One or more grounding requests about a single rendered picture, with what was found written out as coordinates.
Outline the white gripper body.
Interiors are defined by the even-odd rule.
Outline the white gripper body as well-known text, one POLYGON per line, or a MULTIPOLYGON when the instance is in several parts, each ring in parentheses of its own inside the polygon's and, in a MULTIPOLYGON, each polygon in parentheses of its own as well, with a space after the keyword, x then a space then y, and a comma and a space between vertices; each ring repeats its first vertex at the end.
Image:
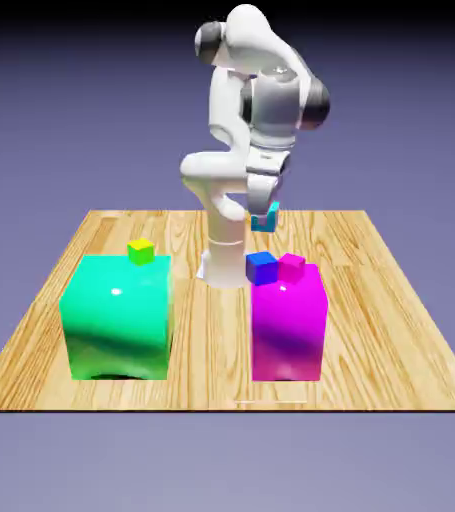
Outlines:
POLYGON ((267 215, 280 182, 279 176, 266 174, 249 174, 247 176, 247 203, 251 215, 267 215))

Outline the small cyan cube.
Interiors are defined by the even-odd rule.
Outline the small cyan cube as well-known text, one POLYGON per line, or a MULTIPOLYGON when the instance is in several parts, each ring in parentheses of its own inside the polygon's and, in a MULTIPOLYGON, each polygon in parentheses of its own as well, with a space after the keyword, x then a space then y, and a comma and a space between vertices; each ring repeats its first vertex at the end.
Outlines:
POLYGON ((273 201, 265 215, 251 215, 251 231, 274 233, 278 225, 280 203, 273 201))

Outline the small blue cube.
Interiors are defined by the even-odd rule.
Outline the small blue cube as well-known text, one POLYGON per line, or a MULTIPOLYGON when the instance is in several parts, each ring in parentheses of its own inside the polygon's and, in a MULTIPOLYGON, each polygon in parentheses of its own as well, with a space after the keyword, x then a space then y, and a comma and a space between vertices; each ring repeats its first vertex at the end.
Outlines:
POLYGON ((246 255, 246 277, 256 286, 267 285, 278 280, 279 262, 268 251, 246 255))

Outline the small magenta cube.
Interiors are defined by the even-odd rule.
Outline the small magenta cube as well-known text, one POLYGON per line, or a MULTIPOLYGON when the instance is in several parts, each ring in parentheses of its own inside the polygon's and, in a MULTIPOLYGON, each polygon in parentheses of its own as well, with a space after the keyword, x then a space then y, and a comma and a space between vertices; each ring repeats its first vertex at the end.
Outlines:
POLYGON ((288 283, 296 283, 305 274, 306 259, 302 256, 285 253, 278 261, 278 278, 288 283))

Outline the small yellow cube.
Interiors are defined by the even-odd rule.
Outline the small yellow cube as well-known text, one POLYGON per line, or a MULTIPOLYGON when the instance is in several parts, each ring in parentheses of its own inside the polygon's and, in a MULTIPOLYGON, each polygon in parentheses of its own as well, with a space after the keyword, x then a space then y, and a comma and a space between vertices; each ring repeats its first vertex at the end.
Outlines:
POLYGON ((136 265, 149 264, 155 258, 154 244, 145 238, 131 240, 127 244, 127 254, 129 260, 136 265))

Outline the large magenta box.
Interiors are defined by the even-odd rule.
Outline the large magenta box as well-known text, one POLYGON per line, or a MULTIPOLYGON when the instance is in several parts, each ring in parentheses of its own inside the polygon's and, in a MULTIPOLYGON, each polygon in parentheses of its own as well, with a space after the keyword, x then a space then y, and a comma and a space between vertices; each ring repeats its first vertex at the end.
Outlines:
POLYGON ((252 286, 252 379, 319 381, 327 315, 328 299, 315 264, 306 264, 295 283, 252 286))

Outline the large green box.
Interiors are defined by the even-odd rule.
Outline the large green box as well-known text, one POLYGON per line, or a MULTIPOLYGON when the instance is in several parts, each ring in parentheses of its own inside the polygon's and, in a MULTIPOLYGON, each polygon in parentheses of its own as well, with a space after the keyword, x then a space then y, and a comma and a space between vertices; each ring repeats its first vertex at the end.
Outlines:
POLYGON ((59 301, 72 378, 165 380, 173 306, 170 256, 83 256, 59 301))

